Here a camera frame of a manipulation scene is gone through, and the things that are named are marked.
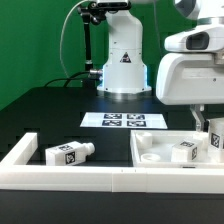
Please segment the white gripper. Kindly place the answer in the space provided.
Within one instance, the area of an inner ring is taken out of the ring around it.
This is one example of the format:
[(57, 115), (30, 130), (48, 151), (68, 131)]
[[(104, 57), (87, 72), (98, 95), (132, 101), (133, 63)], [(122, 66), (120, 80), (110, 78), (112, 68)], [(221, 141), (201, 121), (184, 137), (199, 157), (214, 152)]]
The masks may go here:
[(168, 53), (158, 68), (156, 96), (166, 105), (190, 105), (197, 131), (204, 129), (202, 104), (224, 103), (224, 65), (212, 54)]

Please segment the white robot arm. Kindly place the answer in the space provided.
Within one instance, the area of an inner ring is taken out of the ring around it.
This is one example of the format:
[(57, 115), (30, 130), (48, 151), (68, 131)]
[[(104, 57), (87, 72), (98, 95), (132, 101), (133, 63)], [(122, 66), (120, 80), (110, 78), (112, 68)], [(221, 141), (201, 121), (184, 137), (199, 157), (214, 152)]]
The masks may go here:
[[(118, 99), (151, 88), (142, 61), (141, 22), (127, 9), (130, 3), (152, 0), (97, 0), (109, 24), (109, 56), (98, 91)], [(165, 39), (156, 96), (166, 105), (189, 105), (196, 128), (204, 128), (205, 104), (224, 103), (224, 0), (173, 0), (184, 17), (197, 26)]]

